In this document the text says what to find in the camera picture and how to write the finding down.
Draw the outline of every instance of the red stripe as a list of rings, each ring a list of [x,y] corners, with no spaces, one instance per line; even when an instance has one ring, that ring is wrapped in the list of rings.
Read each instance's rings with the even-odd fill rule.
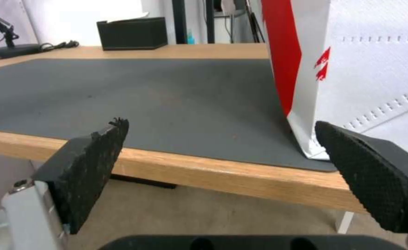
[[[262,5],[269,36],[275,86],[287,116],[292,108],[296,76],[301,61],[291,0],[262,0]]]

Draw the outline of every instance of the wooden desk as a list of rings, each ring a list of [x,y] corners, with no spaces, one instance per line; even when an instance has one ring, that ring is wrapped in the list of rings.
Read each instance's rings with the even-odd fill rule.
[[[0,67],[36,58],[268,58],[264,44],[169,45],[153,51],[109,51],[99,47],[62,49],[0,60]],[[64,140],[0,132],[0,155],[47,160]],[[114,174],[311,206],[365,212],[341,175],[123,149]]]

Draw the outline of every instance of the microphone arm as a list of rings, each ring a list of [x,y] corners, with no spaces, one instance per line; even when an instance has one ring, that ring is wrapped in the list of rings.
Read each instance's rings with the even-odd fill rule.
[[[14,43],[12,41],[19,38],[19,35],[15,34],[13,30],[13,25],[0,18],[0,32],[4,35],[7,47],[9,48],[13,48]]]

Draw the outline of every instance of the red and white bag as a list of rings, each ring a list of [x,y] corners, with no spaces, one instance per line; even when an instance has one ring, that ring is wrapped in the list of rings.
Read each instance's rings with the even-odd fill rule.
[[[408,0],[262,0],[285,115],[308,158],[317,120],[408,151]]]

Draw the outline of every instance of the red logo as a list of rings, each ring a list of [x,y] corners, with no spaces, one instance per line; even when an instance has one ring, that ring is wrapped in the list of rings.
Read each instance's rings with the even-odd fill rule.
[[[321,55],[321,57],[317,60],[317,62],[315,63],[314,68],[316,68],[319,65],[324,64],[324,66],[320,69],[320,71],[318,71],[318,73],[316,73],[316,79],[317,81],[322,81],[326,78],[326,75],[328,74],[328,60],[329,60],[329,55],[331,54],[331,48],[329,47],[324,53],[323,55]]]

